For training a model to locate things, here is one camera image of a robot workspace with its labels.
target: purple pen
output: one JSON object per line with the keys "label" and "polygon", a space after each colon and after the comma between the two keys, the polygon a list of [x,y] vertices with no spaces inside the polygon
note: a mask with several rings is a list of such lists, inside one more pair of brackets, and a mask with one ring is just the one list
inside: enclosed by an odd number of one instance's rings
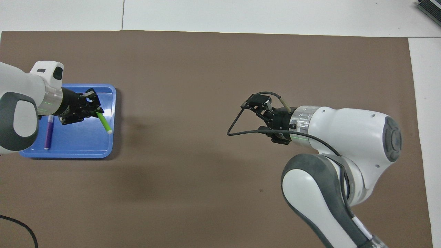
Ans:
{"label": "purple pen", "polygon": [[46,132],[45,150],[51,148],[52,131],[54,129],[54,116],[48,116],[48,131]]}

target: blue plastic tray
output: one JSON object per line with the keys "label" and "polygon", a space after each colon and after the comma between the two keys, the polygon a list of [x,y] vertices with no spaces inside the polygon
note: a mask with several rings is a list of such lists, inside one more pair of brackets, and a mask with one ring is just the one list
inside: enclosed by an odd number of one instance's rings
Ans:
{"label": "blue plastic tray", "polygon": [[[89,88],[94,88],[104,109],[104,117],[110,127],[114,128],[116,89],[110,84],[63,84],[63,87],[77,93],[84,93]],[[37,140],[27,148],[20,151],[20,155],[27,158],[105,158],[113,147],[113,133],[108,134],[95,117],[84,119],[82,122],[61,125],[60,120],[54,118],[52,144],[49,150],[44,149],[46,131],[48,126],[47,116],[39,120]]]}

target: marker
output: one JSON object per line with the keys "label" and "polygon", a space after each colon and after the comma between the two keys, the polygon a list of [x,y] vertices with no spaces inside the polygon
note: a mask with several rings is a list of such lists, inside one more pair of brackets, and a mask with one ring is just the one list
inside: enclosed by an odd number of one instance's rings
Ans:
{"label": "marker", "polygon": [[101,123],[103,124],[104,129],[106,129],[107,133],[108,134],[112,134],[113,131],[110,128],[109,123],[107,123],[106,118],[104,118],[103,114],[102,113],[98,113],[98,112],[96,112],[96,113],[97,113],[98,118],[100,119]]}
{"label": "marker", "polygon": [[51,148],[53,130],[54,130],[54,116],[50,115],[48,116],[48,130],[46,132],[45,150],[49,150],[49,148]]}

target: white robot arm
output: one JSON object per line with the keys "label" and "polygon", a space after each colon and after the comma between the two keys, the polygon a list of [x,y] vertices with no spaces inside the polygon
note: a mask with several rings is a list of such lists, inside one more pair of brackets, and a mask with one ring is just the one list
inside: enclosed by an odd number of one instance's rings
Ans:
{"label": "white robot arm", "polygon": [[31,146],[39,116],[59,116],[70,124],[104,112],[93,89],[77,94],[61,86],[63,69],[59,62],[39,61],[24,73],[0,62],[0,154]]}
{"label": "white robot arm", "polygon": [[[271,106],[271,94],[283,108]],[[274,143],[291,141],[316,149],[299,154],[285,166],[283,196],[328,248],[386,248],[352,213],[350,206],[366,200],[384,170],[401,153],[401,133],[389,116],[361,109],[301,106],[290,108],[272,92],[253,94],[229,128],[228,135],[266,134]],[[230,133],[249,109],[266,127]]]}

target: green marker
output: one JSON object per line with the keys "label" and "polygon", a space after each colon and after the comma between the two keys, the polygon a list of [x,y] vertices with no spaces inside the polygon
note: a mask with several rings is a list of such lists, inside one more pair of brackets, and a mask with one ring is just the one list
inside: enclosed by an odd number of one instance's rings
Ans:
{"label": "green marker", "polygon": [[106,129],[107,133],[108,134],[112,134],[113,131],[110,128],[109,123],[107,123],[106,118],[104,118],[103,114],[102,113],[98,113],[98,112],[96,112],[96,113],[97,113],[98,118],[100,119],[101,123],[103,124],[103,127]]}

